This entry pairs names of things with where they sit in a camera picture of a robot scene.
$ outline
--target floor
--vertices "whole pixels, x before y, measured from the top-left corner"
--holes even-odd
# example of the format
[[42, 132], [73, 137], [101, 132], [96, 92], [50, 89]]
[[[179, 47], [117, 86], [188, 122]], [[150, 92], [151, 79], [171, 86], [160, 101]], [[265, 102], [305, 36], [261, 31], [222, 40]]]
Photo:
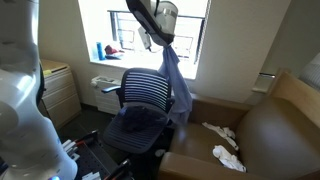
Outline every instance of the floor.
[[[97, 111], [90, 106], [83, 106], [82, 113], [66, 124], [64, 127], [58, 130], [58, 135], [62, 142], [67, 139], [75, 140], [83, 137], [91, 131], [98, 130], [100, 132], [99, 137], [102, 139], [104, 129], [111, 122], [113, 115]], [[173, 135], [173, 130], [166, 128], [163, 135], [157, 140], [156, 145], [152, 147], [148, 152], [142, 155], [130, 156], [131, 168], [130, 171], [136, 180], [153, 180], [156, 179], [161, 157], [154, 155], [158, 147], [168, 149], [170, 146], [170, 140]], [[116, 163], [121, 163], [128, 157], [128, 153], [115, 149], [103, 144], [103, 149]]]

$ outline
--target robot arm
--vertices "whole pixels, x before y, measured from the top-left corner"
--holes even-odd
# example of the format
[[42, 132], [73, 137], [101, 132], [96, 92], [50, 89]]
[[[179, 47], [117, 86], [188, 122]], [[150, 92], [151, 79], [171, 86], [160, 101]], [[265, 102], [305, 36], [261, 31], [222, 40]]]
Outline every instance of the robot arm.
[[[152, 40], [169, 46], [177, 7], [168, 1], [126, 0]], [[76, 163], [63, 150], [52, 122], [37, 109], [41, 68], [38, 0], [0, 0], [0, 157], [7, 179], [73, 179]]]
[[178, 8], [169, 1], [126, 0], [130, 12], [151, 36], [152, 40], [163, 47], [169, 46], [174, 39], [174, 29]]

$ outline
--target window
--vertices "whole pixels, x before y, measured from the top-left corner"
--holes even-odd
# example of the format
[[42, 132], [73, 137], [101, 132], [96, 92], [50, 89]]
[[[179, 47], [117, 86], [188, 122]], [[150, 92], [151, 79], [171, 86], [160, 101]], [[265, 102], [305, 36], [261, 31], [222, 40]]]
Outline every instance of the window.
[[[148, 53], [139, 37], [141, 26], [129, 12], [110, 11], [113, 40], [118, 42], [123, 50]], [[175, 38], [172, 43], [180, 61], [196, 63], [199, 52], [200, 36], [204, 18], [178, 16], [175, 27]], [[152, 42], [151, 52], [162, 50]]]
[[[208, 0], [171, 1], [179, 9], [172, 47], [180, 59], [182, 75], [195, 79], [209, 3]], [[138, 33], [141, 25], [128, 11], [125, 0], [79, 0], [79, 5], [91, 62], [124, 68], [160, 67], [163, 48], [153, 42], [150, 51], [144, 48]], [[124, 52], [121, 60], [99, 61], [97, 42]]]

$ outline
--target couch armrest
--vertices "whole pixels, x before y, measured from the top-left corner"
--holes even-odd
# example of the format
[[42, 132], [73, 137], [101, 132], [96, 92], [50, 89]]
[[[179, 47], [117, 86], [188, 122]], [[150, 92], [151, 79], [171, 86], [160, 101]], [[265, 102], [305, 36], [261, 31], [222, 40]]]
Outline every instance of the couch armrest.
[[188, 179], [264, 179], [249, 173], [228, 169], [222, 165], [212, 164], [191, 157], [168, 152], [161, 161], [159, 180]]
[[189, 122], [229, 127], [235, 130], [251, 105], [192, 94], [193, 107]]

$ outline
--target hanging garment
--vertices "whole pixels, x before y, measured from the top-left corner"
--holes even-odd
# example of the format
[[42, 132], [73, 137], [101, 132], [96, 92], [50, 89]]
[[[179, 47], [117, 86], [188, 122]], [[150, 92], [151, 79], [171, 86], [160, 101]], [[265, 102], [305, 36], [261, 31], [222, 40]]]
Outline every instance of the hanging garment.
[[185, 125], [192, 110], [192, 97], [179, 71], [178, 63], [179, 58], [172, 47], [165, 47], [163, 50], [163, 63], [159, 69], [159, 73], [171, 82], [175, 98], [175, 103], [168, 116], [174, 123]]

